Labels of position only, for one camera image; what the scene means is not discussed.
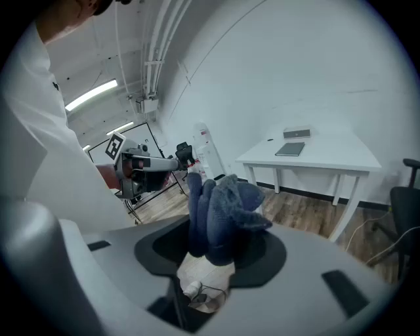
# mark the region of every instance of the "white wall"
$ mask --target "white wall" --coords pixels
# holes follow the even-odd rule
[[[267,135],[306,124],[352,129],[383,166],[363,199],[388,203],[390,188],[408,182],[402,159],[420,159],[417,77],[397,38],[361,2],[267,0],[252,10],[259,3],[190,5],[159,82],[168,149],[192,142],[203,121],[226,172],[245,178],[235,159]],[[256,176],[273,183],[270,171]],[[334,176],[288,171],[283,185],[332,194]]]

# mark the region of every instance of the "person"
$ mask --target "person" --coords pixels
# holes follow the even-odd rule
[[[119,189],[112,165],[95,166],[68,128],[62,93],[49,71],[45,45],[101,14],[110,3],[54,1],[27,28],[0,78],[0,93],[9,110],[47,150],[26,200],[43,204],[59,219],[74,221],[82,234],[126,228],[134,222],[123,202],[109,191]],[[131,167],[124,167],[124,174],[129,177]]]

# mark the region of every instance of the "black baseboard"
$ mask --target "black baseboard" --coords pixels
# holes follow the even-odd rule
[[[238,178],[238,180],[243,181],[243,182],[248,181],[248,180],[245,180],[244,178]],[[257,182],[257,185],[262,186],[264,188],[274,190],[274,185],[273,184]],[[305,192],[304,190],[285,188],[283,186],[280,187],[280,191],[281,192],[289,192],[290,194],[295,194],[295,195],[300,195],[300,196],[305,196],[305,197],[316,198],[317,200],[322,200],[322,201],[332,202],[334,200],[333,196],[317,194],[315,192]],[[348,202],[348,198],[340,198],[339,199],[340,204],[345,204],[346,205],[347,202]],[[388,211],[389,210],[389,205],[380,204],[380,203],[373,203],[373,202],[366,202],[366,201],[360,201],[358,207],[363,207],[365,209],[382,210],[382,211]]]

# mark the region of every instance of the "white lab coat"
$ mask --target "white lab coat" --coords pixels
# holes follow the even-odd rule
[[[74,221],[81,233],[134,225],[68,128],[63,98],[49,66],[47,50],[32,24],[0,78],[7,105],[47,149],[26,199],[42,203],[59,219]]]

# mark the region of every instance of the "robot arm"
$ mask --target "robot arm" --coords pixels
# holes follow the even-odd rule
[[[133,199],[143,192],[160,190],[171,171],[180,169],[176,159],[150,157],[147,145],[137,144],[125,136],[115,132],[105,150],[114,161],[114,169],[119,179],[121,192],[118,198]],[[123,173],[123,163],[131,161],[133,173],[126,177]]]

